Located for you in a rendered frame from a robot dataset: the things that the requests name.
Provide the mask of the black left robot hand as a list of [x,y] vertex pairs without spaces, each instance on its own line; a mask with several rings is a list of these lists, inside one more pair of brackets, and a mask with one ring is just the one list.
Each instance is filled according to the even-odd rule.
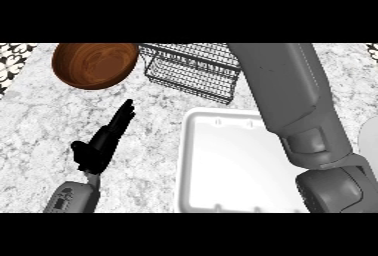
[[90,174],[100,174],[111,162],[118,142],[134,117],[133,100],[127,99],[118,108],[109,123],[100,127],[90,141],[74,141],[74,161],[78,170]]

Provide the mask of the white plastic tray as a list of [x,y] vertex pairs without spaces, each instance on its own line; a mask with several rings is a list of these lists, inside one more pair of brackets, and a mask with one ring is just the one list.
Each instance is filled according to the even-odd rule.
[[255,111],[193,108],[182,122],[177,213],[304,213],[295,177]]

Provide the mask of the brown wooden bowl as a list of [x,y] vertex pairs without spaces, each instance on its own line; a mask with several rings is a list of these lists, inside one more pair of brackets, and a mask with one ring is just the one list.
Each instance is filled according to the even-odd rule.
[[99,90],[130,75],[139,58],[133,43],[59,43],[52,57],[56,77],[69,86]]

